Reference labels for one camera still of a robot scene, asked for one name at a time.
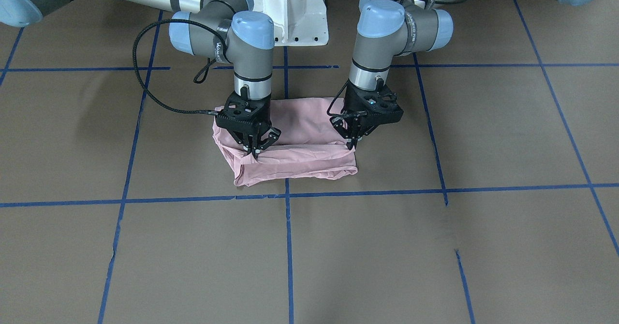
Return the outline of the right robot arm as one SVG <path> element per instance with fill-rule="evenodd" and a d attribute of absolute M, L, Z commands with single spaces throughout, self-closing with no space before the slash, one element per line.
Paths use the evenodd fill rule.
<path fill-rule="evenodd" d="M 1 0 L 1 21 L 24 28 L 74 0 Z M 205 81 L 215 63 L 234 67 L 234 92 L 223 108 L 183 110 L 184 114 L 207 114 L 227 130 L 235 143 L 253 157 L 280 137 L 270 119 L 270 101 L 275 46 L 274 23 L 254 10 L 254 0 L 125 0 L 171 12 L 172 18 L 142 29 L 133 43 L 133 69 L 138 71 L 137 48 L 141 38 L 158 25 L 169 25 L 172 45 L 181 52 L 207 58 L 194 83 Z"/>

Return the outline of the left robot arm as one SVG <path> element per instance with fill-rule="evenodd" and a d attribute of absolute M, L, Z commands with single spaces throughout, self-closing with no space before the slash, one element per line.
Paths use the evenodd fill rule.
<path fill-rule="evenodd" d="M 387 86 L 394 57 L 428 52 L 449 44 L 454 23 L 442 5 L 467 0 L 359 0 L 360 18 L 345 93 L 338 113 L 327 111 L 330 122 L 347 148 L 382 124 L 397 123 L 403 110 Z M 557 0 L 583 5 L 592 0 Z"/>

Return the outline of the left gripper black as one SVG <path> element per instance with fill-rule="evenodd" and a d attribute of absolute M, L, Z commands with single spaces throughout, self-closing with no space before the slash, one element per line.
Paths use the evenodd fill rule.
<path fill-rule="evenodd" d="M 331 117 L 330 122 L 352 150 L 381 124 L 399 122 L 404 110 L 398 104 L 396 93 L 385 84 L 376 90 L 365 90 L 347 83 L 341 113 L 346 117 Z"/>

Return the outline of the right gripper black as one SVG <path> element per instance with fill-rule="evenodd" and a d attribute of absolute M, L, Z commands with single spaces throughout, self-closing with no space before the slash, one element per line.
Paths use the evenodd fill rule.
<path fill-rule="evenodd" d="M 256 158 L 257 153 L 269 148 L 281 135 L 278 128 L 272 127 L 270 101 L 270 96 L 246 101 L 234 92 L 215 116 L 215 123 L 227 130 L 246 154 Z"/>

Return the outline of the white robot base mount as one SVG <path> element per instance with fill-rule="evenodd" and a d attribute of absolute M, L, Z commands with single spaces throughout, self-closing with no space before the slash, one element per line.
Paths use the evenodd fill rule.
<path fill-rule="evenodd" d="M 254 0 L 253 9 L 272 18 L 277 46 L 328 44 L 325 0 Z"/>

